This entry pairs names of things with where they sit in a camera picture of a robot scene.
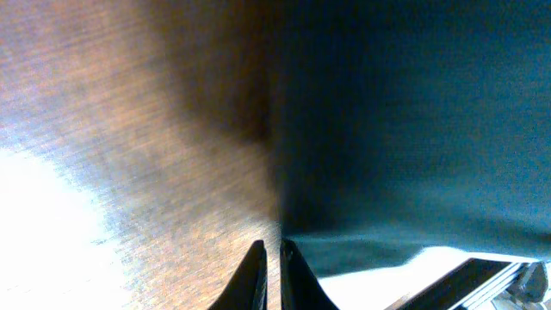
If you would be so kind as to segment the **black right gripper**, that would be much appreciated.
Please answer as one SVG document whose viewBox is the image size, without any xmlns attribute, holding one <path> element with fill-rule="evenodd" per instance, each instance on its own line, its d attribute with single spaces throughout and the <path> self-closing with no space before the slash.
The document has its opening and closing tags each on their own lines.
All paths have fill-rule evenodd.
<svg viewBox="0 0 551 310">
<path fill-rule="evenodd" d="M 550 262 L 471 258 L 386 310 L 548 310 Z"/>
</svg>

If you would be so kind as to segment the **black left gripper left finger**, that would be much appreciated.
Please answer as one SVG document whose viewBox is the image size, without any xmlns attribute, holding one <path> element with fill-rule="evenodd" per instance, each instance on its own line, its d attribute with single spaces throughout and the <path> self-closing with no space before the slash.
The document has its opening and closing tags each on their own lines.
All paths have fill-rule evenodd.
<svg viewBox="0 0 551 310">
<path fill-rule="evenodd" d="M 266 310 L 267 252 L 264 242 L 255 240 L 224 290 L 208 310 Z"/>
</svg>

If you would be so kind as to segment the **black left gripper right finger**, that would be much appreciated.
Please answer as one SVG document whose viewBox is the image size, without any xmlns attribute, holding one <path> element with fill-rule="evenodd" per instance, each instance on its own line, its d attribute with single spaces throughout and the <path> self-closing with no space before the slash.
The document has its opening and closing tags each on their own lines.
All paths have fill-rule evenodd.
<svg viewBox="0 0 551 310">
<path fill-rule="evenodd" d="M 281 241 L 280 270 L 282 310 L 337 310 L 289 239 Z"/>
</svg>

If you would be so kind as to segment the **dark green t-shirt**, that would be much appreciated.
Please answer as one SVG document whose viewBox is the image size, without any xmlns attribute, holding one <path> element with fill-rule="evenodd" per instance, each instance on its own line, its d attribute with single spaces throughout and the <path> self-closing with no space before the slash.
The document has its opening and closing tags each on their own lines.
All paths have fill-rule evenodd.
<svg viewBox="0 0 551 310">
<path fill-rule="evenodd" d="M 550 4 L 277 1 L 282 235 L 314 274 L 550 258 Z"/>
</svg>

